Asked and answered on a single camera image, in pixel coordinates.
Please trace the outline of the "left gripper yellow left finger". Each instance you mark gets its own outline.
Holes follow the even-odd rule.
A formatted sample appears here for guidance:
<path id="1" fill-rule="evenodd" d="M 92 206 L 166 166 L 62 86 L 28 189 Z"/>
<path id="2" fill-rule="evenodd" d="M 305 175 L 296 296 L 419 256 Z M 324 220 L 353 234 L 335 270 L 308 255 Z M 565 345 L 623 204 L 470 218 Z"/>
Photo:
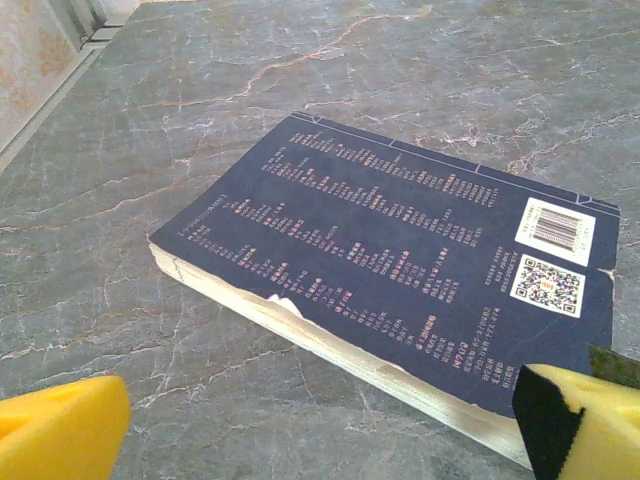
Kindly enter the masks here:
<path id="1" fill-rule="evenodd" d="M 99 376 L 1 401 L 3 479 L 108 479 L 129 428 L 124 380 Z"/>

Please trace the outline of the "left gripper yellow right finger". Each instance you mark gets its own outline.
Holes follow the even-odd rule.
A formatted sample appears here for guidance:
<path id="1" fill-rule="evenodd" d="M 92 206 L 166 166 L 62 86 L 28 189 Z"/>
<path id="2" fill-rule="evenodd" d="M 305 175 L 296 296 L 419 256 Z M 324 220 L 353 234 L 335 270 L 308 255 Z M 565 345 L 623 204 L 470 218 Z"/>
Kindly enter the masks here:
<path id="1" fill-rule="evenodd" d="M 594 344 L 589 375 L 521 367 L 512 407 L 537 479 L 639 477 L 639 363 Z"/>

